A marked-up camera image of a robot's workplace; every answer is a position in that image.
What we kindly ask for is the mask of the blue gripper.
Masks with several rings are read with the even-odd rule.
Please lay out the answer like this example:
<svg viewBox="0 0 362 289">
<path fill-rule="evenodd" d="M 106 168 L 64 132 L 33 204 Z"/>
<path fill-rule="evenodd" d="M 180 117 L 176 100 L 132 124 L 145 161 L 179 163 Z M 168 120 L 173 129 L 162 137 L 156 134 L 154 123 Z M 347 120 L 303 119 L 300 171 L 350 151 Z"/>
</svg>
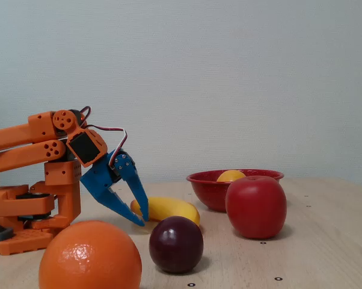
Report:
<svg viewBox="0 0 362 289">
<path fill-rule="evenodd" d="M 91 195 L 102 205 L 138 226 L 144 226 L 149 220 L 149 200 L 141 183 L 134 161 L 128 154 L 118 154 L 115 158 L 113 171 L 109 160 L 114 151 L 107 153 L 96 161 L 87 173 L 81 177 L 81 182 Z M 139 218 L 117 195 L 111 186 L 124 180 L 137 201 L 143 220 Z"/>
</svg>

